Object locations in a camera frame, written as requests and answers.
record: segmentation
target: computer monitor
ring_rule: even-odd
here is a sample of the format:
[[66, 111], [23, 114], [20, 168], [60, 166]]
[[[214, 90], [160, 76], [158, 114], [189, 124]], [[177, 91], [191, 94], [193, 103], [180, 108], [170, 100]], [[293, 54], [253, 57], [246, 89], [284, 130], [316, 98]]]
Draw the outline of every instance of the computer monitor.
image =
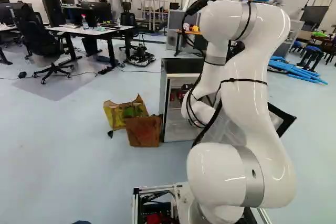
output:
[[96, 18], [96, 22], [113, 22], [111, 5], [109, 3], [103, 2], [82, 2], [81, 6], [83, 9], [93, 10], [93, 14]]
[[6, 4], [0, 4], [0, 23], [4, 23], [6, 25], [14, 24], [12, 15]]
[[66, 5], [74, 5], [75, 4], [75, 0], [61, 0], [62, 4], [66, 4]]
[[[11, 9], [21, 10], [24, 3], [2, 3], [0, 4], [0, 22], [5, 23], [6, 25], [13, 25], [13, 17], [11, 14]], [[32, 4], [27, 3], [28, 6], [33, 10]]]

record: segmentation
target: metal frame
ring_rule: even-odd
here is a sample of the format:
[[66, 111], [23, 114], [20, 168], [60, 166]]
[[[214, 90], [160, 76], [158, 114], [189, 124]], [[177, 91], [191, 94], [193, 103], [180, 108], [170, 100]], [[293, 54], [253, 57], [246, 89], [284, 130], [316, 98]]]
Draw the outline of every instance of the metal frame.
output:
[[[177, 183], [173, 185], [165, 185], [165, 186], [151, 186], [151, 187], [136, 187], [133, 189], [133, 196], [132, 196], [132, 222], [131, 224], [138, 224], [138, 209], [139, 209], [139, 197], [142, 194], [150, 194], [150, 193], [158, 193], [158, 192], [165, 192], [170, 191], [174, 196], [176, 202], [177, 209], [179, 209], [179, 203], [182, 201], [185, 202], [185, 197], [180, 197], [180, 194], [182, 195], [183, 191], [188, 191], [189, 186], [186, 182], [184, 183]], [[268, 217], [266, 211], [264, 208], [256, 208], [263, 223], [264, 224], [272, 224], [270, 218]]]

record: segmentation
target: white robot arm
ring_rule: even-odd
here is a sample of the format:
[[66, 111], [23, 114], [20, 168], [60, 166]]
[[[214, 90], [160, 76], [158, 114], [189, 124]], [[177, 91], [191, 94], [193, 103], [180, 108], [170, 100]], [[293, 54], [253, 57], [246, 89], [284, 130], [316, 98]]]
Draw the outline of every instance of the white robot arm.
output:
[[[202, 9], [200, 29], [209, 45], [191, 109], [207, 124], [215, 109], [198, 99], [220, 86], [223, 109], [245, 141], [194, 146], [187, 158], [188, 183], [207, 221], [235, 223], [244, 207], [283, 207], [296, 193], [293, 165], [267, 107], [268, 61], [286, 39], [290, 20], [276, 6], [216, 1]], [[227, 42], [238, 37], [245, 50], [225, 63]], [[187, 95], [182, 115], [195, 120], [186, 107]]]

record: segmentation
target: cable on floor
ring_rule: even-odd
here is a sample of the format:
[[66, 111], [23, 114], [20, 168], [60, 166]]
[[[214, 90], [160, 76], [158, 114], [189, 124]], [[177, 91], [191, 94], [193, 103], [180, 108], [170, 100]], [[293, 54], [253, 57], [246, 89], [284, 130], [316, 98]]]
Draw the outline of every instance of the cable on floor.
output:
[[122, 72], [144, 72], [144, 73], [161, 73], [161, 71], [137, 71], [137, 70], [123, 70], [119, 67], [116, 67], [118, 68], [120, 71]]
[[[97, 75], [99, 75], [97, 72], [92, 72], [92, 71], [88, 71], [88, 72], [84, 72], [84, 73], [78, 73], [78, 74], [71, 74], [71, 76], [81, 76], [82, 74], [85, 74], [85, 73], [94, 73], [95, 74], [95, 77]], [[51, 76], [66, 76], [66, 74], [52, 74]], [[16, 77], [16, 78], [2, 78], [0, 77], [0, 80], [18, 80], [18, 79], [27, 79], [27, 78], [34, 78], [32, 76], [27, 76], [25, 78], [19, 78], [19, 77]]]

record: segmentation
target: white desk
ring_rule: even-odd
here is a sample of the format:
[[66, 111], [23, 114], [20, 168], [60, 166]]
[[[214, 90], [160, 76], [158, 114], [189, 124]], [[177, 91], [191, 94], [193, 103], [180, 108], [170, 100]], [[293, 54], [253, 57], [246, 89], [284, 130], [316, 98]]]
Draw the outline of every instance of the white desk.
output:
[[[129, 57], [130, 56], [130, 46], [131, 46], [131, 38], [130, 35], [128, 33], [124, 33], [126, 30], [132, 29], [134, 28], [134, 26], [120, 26], [119, 29], [117, 28], [109, 28], [106, 29], [105, 31], [96, 31], [93, 28], [89, 28], [87, 30], [84, 30], [82, 27], [79, 28], [69, 28], [69, 27], [63, 27], [63, 26], [58, 26], [58, 27], [50, 27], [47, 28], [47, 30], [51, 30], [51, 31], [64, 31], [66, 33], [70, 34], [74, 34], [77, 35], [79, 37], [88, 37], [91, 39], [103, 39], [106, 40], [107, 45], [108, 45], [108, 49], [109, 49], [109, 57], [104, 57], [104, 56], [99, 56], [100, 61], [104, 61], [104, 62], [110, 62], [112, 67], [116, 67], [118, 64], [118, 61], [115, 59], [114, 57], [114, 50], [113, 50], [113, 44], [112, 44], [112, 36], [115, 33], [123, 33], [125, 34], [125, 45], [126, 45], [126, 49], [125, 49], [125, 53], [126, 56]], [[74, 59], [76, 57], [75, 55], [75, 51], [73, 50], [73, 45], [72, 45], [72, 41], [70, 36], [67, 35], [67, 44], [69, 47], [69, 51], [70, 51], [70, 55], [71, 58]]]
[[50, 28], [47, 28], [47, 30], [64, 31], [66, 33], [71, 33], [71, 34], [82, 34], [82, 35], [91, 35], [91, 36], [99, 36], [99, 35], [103, 35], [103, 34], [108, 34], [108, 33], [114, 32], [114, 30], [95, 31], [92, 28], [84, 30], [82, 27], [79, 27], [79, 28], [69, 28], [69, 27], [63, 27], [63, 26], [50, 27]]
[[15, 29], [16, 29], [16, 26], [0, 25], [0, 31], [11, 31]]
[[69, 28], [69, 27], [63, 27], [63, 26], [57, 26], [57, 27], [50, 27], [47, 28], [48, 30], [52, 31], [65, 31], [66, 33], [71, 33], [71, 34], [82, 34], [82, 35], [91, 35], [91, 36], [100, 36], [108, 33], [113, 33], [116, 31], [125, 31], [128, 29], [132, 29], [134, 26], [120, 26], [119, 29], [116, 28], [108, 28], [105, 31], [96, 31], [92, 28], [89, 28], [87, 30], [84, 30], [83, 27], [79, 28]]

